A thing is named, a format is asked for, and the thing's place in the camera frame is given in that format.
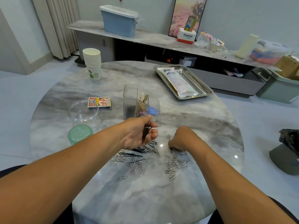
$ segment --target cream-colored bottle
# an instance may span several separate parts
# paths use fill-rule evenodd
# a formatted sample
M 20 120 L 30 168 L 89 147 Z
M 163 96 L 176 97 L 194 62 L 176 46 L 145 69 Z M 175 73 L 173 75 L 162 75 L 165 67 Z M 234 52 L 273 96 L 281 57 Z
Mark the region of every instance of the cream-colored bottle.
M 259 36 L 250 34 L 250 36 L 244 41 L 241 48 L 237 51 L 236 57 L 244 59 L 257 44 Z

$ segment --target black pants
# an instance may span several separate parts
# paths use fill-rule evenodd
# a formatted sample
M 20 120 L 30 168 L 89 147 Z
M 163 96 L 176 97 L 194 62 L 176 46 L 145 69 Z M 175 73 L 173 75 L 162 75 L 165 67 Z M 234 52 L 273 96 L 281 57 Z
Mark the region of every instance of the black pants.
M 9 173 L 11 173 L 11 172 L 23 167 L 23 166 L 25 166 L 25 165 L 20 165 L 20 166 L 16 166 L 16 167 L 12 167 L 12 168 L 0 171 L 0 178 L 2 178 L 5 175 L 8 175 Z M 294 222 L 299 224 L 299 220 L 288 209 L 286 209 L 285 206 L 283 206 L 281 203 L 274 200 L 273 198 L 271 198 L 271 200 L 273 200 L 288 216 L 290 216 L 294 220 Z M 72 204 L 70 204 L 65 209 L 65 211 L 62 212 L 62 214 L 56 219 L 56 221 L 53 224 L 60 224 L 60 223 L 74 224 L 74 215 L 73 215 Z M 213 212 L 208 224 L 223 224 L 222 218 L 221 218 L 218 210 Z
M 6 170 L 0 171 L 0 178 L 2 178 L 5 175 L 8 175 L 9 173 L 23 167 L 25 165 L 20 165 L 16 167 L 12 167 Z M 64 212 L 56 219 L 56 221 L 53 224 L 74 224 L 74 215 L 73 215 L 73 208 L 72 204 L 70 204 Z

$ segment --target marble countertop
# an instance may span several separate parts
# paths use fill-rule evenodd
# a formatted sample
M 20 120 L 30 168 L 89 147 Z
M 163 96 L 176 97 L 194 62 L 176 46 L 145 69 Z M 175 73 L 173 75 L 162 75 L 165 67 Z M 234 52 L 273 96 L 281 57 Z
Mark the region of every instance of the marble countertop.
M 253 67 L 261 67 L 261 68 L 266 68 L 274 71 L 281 71 L 278 67 L 275 67 L 270 64 L 259 63 L 250 58 L 246 58 L 246 59 L 237 58 L 235 56 L 237 51 L 235 50 L 230 50 L 228 52 L 217 51 L 216 53 L 210 53 L 205 49 L 198 48 L 194 44 L 182 43 L 177 41 L 177 39 L 174 37 L 170 37 L 163 34 L 146 32 L 139 29 L 136 29 L 135 36 L 132 38 L 111 34 L 104 30 L 104 23 L 102 21 L 80 20 L 72 23 L 69 26 L 69 28 L 73 30 L 96 34 L 96 35 L 102 35 L 106 37 L 112 37 L 112 38 L 122 39 L 126 41 L 137 42 L 137 43 L 161 47 L 165 49 L 177 50 L 180 52 L 186 52 L 186 53 L 199 55 L 199 56 L 211 57 L 218 60 L 225 60 L 225 61 L 234 62 L 238 64 L 245 64 Z
M 190 154 L 179 155 L 188 160 L 189 168 L 178 171 L 169 182 L 164 154 L 173 156 L 167 146 L 167 135 L 179 126 L 191 127 L 213 150 L 241 172 L 244 147 L 239 127 L 217 97 L 211 95 L 191 100 L 177 100 L 154 71 L 154 64 L 118 61 L 102 64 L 102 79 L 89 79 L 87 69 L 71 74 L 55 84 L 39 102 L 31 121 L 30 142 L 36 160 L 70 146 L 67 134 L 72 128 L 68 118 L 70 105 L 88 97 L 111 97 L 112 109 L 100 110 L 99 131 L 123 121 L 123 89 L 138 84 L 160 102 L 158 138 L 160 157 L 151 157 L 142 177 L 130 175 L 125 163 L 106 164 L 90 180 L 73 201 L 73 210 L 100 224 L 179 223 L 192 224 L 207 217 L 215 204 L 203 175 Z M 125 180 L 118 181 L 120 176 Z

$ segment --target framed picture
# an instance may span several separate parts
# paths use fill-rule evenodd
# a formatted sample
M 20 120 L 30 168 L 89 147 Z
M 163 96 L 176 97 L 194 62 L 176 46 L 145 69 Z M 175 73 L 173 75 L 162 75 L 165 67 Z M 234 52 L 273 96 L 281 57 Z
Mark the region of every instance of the framed picture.
M 206 0 L 176 0 L 168 35 L 177 37 L 180 28 L 185 28 L 189 16 L 197 19 L 194 31 L 198 31 Z

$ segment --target metal tray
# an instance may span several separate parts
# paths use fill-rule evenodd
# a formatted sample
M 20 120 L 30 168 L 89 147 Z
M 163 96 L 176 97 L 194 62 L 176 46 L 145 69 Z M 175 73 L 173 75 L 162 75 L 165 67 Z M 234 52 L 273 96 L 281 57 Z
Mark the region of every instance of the metal tray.
M 179 97 L 176 89 L 173 87 L 173 85 L 168 81 L 168 79 L 163 75 L 162 72 L 158 70 L 158 67 L 164 67 L 164 68 L 170 68 L 174 67 L 174 69 L 183 77 L 183 79 L 186 80 L 187 83 L 189 83 L 190 86 L 192 86 L 193 89 L 195 89 L 198 92 L 198 95 L 196 96 L 188 96 L 188 97 Z M 188 68 L 186 68 L 183 65 L 156 65 L 154 66 L 155 71 L 158 73 L 158 75 L 161 77 L 161 79 L 165 82 L 165 84 L 168 86 L 168 88 L 173 92 L 173 94 L 178 98 L 179 100 L 187 100 L 192 99 L 196 97 L 206 97 L 209 95 L 213 95 L 214 91 L 208 87 L 203 81 L 201 81 L 192 71 L 190 71 Z

